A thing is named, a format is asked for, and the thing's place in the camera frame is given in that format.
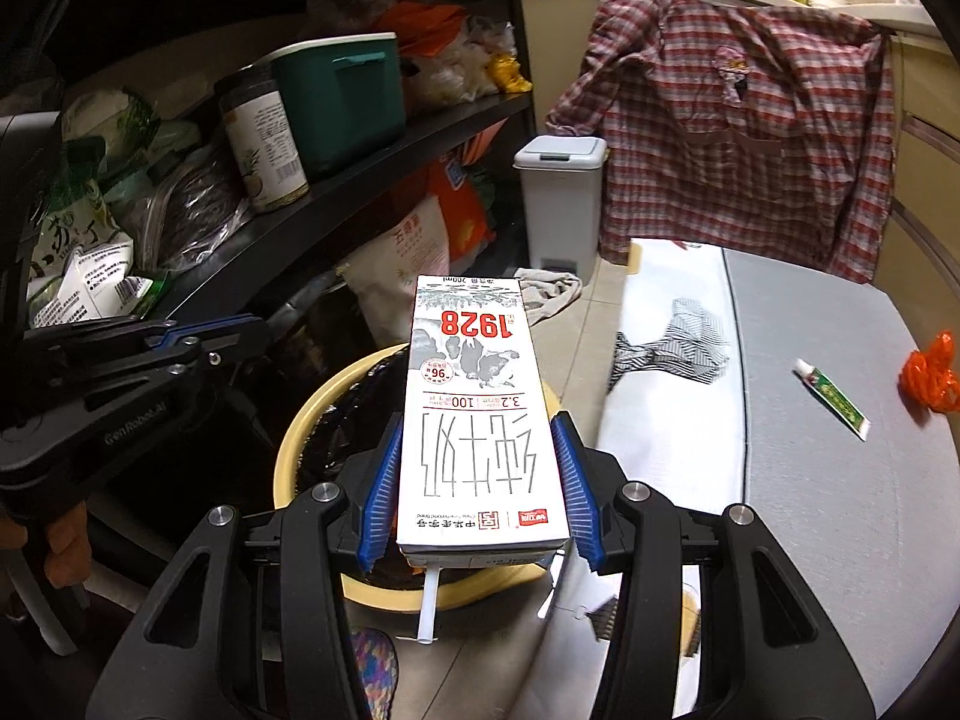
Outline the person's left hand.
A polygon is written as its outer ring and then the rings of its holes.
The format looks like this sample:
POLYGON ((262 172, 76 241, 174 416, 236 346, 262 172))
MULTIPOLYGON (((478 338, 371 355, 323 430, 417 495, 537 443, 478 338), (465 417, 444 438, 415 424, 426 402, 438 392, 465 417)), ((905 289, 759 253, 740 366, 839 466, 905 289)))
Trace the person's left hand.
POLYGON ((76 504, 55 520, 41 539, 46 546, 44 572, 56 589, 82 585, 91 575, 93 557, 88 535, 88 509, 76 504))

